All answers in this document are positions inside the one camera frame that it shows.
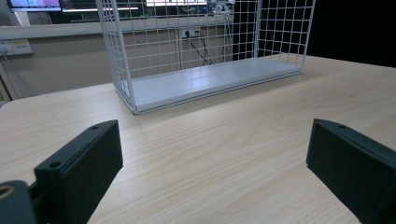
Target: white wire basket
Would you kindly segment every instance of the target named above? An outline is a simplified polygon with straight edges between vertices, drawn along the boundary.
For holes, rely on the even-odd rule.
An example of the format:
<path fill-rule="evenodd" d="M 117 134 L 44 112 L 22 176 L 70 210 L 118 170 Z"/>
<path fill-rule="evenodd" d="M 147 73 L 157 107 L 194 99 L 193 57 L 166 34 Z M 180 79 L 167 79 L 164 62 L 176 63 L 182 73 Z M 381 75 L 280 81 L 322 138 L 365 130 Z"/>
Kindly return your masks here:
<path fill-rule="evenodd" d="M 315 0 L 96 0 L 114 85 L 135 113 L 296 75 Z"/>

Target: electrical outlet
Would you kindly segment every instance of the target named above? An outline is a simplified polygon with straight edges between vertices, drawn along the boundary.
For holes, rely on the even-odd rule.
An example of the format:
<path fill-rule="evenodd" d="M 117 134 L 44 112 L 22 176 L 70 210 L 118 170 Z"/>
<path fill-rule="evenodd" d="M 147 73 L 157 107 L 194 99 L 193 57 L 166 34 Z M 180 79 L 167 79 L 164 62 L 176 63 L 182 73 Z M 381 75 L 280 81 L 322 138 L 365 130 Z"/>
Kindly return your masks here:
<path fill-rule="evenodd" d="M 0 40 L 0 53 L 3 50 L 6 51 L 6 55 L 33 53 L 27 39 Z"/>
<path fill-rule="evenodd" d="M 15 54 L 29 54 L 33 53 L 32 48 L 30 47 L 29 41 L 27 39 L 17 39 L 10 40 L 12 48 L 14 49 Z"/>
<path fill-rule="evenodd" d="M 183 27 L 179 29 L 179 33 L 181 39 L 196 38 L 200 36 L 201 27 Z"/>
<path fill-rule="evenodd" d="M 6 55 L 13 55 L 14 49 L 11 46 L 9 40 L 0 40 L 0 56 L 3 55 L 3 52 L 6 52 Z"/>

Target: black plastic block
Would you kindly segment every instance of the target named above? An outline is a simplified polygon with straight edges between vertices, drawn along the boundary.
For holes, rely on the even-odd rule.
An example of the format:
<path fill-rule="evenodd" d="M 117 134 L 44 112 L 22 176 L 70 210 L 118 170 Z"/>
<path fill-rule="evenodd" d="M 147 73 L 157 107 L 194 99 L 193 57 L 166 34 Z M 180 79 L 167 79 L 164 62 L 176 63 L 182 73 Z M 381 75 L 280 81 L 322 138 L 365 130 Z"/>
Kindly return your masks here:
<path fill-rule="evenodd" d="M 20 180 L 0 184 L 0 223 L 36 223 L 29 189 Z"/>
<path fill-rule="evenodd" d="M 37 187 L 56 208 L 51 223 L 87 223 L 122 167 L 119 126 L 91 126 L 35 168 Z"/>
<path fill-rule="evenodd" d="M 315 119 L 308 168 L 362 223 L 396 223 L 396 152 L 345 125 Z"/>

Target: shelf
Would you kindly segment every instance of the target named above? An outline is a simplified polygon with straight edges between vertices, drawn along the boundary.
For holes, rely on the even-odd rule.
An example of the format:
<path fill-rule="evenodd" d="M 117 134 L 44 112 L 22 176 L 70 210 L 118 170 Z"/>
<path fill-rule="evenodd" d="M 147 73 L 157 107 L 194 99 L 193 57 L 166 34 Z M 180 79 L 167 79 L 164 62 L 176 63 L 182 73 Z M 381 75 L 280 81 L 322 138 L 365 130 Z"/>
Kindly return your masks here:
<path fill-rule="evenodd" d="M 123 32 L 143 32 L 157 29 L 177 29 L 178 27 L 211 26 L 224 24 L 224 16 L 210 17 L 185 17 L 170 19 L 147 19 L 121 21 L 120 28 Z M 32 26 L 8 26 L 0 27 L 0 39 L 24 39 L 38 37 L 54 37 L 69 35 L 93 35 L 101 34 L 100 22 L 55 24 L 55 25 L 32 25 Z"/>
<path fill-rule="evenodd" d="M 301 70 L 299 65 L 252 58 L 136 78 L 132 86 L 140 113 L 295 75 Z"/>

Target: light wood grain tabletop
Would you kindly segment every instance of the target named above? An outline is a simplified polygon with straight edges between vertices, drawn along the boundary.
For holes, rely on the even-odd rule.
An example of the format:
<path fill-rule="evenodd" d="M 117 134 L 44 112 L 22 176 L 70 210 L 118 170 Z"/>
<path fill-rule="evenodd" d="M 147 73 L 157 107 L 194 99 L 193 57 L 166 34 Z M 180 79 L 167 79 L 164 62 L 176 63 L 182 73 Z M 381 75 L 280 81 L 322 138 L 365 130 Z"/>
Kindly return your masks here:
<path fill-rule="evenodd" d="M 301 75 L 133 115 L 112 84 L 0 109 L 0 182 L 118 119 L 124 167 L 91 223 L 359 223 L 306 168 L 313 119 L 396 148 L 396 69 L 307 57 Z"/>

